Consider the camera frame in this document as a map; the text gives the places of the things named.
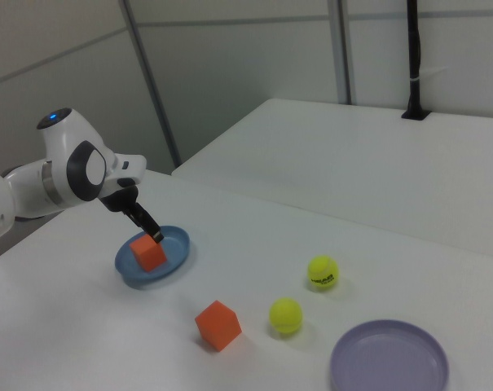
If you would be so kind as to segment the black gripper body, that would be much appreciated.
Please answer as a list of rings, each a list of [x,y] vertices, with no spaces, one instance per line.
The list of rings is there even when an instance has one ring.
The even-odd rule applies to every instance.
[[[111,212],[133,213],[136,210],[138,194],[139,189],[131,186],[115,191],[99,200]]]

